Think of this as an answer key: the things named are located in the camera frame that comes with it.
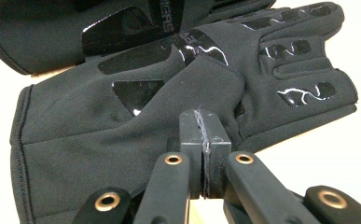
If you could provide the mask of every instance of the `white background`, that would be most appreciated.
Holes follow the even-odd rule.
[[[277,0],[274,7],[301,7],[317,2]],[[257,155],[288,189],[298,194],[304,195],[311,186],[327,185],[361,203],[361,0],[335,3],[343,7],[346,19],[341,31],[326,42],[326,54],[357,87],[358,110]],[[0,223],[19,222],[10,180],[8,139],[21,89],[40,79],[19,75],[0,61]],[[196,201],[191,205],[192,223],[226,222],[221,201]]]

